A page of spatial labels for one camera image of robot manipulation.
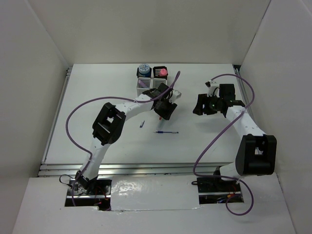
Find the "blue pen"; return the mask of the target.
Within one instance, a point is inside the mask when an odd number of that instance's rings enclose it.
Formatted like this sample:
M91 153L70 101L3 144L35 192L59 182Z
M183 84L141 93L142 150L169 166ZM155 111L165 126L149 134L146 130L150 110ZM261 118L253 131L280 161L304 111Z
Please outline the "blue pen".
M157 134L178 134L178 131L154 131Z

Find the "pink capped bottle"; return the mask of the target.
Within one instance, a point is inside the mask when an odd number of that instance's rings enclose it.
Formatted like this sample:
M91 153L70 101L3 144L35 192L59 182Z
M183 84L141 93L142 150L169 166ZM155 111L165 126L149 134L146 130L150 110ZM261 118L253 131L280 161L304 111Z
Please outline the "pink capped bottle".
M159 77L167 77L167 75L168 75L168 71L165 68L161 69L158 73Z

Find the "blue glue jar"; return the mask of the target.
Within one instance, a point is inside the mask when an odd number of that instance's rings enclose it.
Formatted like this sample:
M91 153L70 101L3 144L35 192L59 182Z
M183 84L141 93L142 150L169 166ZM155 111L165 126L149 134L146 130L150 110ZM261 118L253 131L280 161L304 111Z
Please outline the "blue glue jar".
M142 64L139 65L138 68L143 73L144 71L148 71L151 67L148 64L146 64L146 63L142 63Z

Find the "green highlighter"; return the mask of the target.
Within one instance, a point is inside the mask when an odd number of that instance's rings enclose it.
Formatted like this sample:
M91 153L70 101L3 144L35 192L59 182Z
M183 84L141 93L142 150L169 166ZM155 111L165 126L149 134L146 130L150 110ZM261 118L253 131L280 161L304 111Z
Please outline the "green highlighter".
M157 125L157 129L156 129L156 130L157 130L157 131L161 131L162 128L163 128L164 123L165 123L165 120L164 120L164 119L161 119L161 120L159 121L158 125Z

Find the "purple highlighter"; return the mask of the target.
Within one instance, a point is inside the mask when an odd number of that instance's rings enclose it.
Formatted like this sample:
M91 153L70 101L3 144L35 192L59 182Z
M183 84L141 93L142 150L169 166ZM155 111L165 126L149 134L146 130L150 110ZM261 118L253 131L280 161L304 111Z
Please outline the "purple highlighter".
M138 85L139 85L139 88L145 88L145 89L149 88L142 80L138 80Z

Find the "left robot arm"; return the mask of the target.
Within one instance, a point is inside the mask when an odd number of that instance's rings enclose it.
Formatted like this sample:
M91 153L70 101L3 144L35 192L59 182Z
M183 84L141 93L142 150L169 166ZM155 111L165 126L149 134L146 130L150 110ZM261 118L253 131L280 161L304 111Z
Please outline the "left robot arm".
M176 109L175 101L181 97L181 92L161 84L157 89L144 91L133 100L113 105L105 103L92 125L93 141L90 154L75 175L79 189L86 195L96 190L100 165L108 148L121 136L127 120L138 114L155 111L162 119L169 120Z

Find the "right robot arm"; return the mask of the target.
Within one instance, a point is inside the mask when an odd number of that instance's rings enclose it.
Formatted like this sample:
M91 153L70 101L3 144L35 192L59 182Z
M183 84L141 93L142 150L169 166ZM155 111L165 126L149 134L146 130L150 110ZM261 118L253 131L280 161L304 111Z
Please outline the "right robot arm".
M199 94L196 115L221 113L240 137L235 161L216 169L213 186L224 191L230 180L246 176L271 175L275 170L277 140L262 131L248 114L243 101L236 99L233 84L206 82L207 94Z

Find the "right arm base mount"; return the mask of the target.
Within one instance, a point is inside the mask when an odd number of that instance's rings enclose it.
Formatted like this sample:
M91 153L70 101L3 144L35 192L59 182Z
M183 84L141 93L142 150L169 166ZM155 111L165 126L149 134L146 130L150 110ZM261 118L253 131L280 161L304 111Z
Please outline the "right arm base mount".
M198 189L199 204L243 202L240 185L234 180L223 180L216 177L198 177L191 182Z

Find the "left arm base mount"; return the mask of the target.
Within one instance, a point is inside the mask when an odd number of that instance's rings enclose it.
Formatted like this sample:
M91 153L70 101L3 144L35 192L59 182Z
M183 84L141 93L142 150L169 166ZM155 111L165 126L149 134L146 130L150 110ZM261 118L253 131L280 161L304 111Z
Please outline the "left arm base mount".
M59 182L67 186L65 207L89 207L93 206L100 211L111 210L111 188L112 180L102 178L97 180L95 185L85 189L72 176L63 174Z

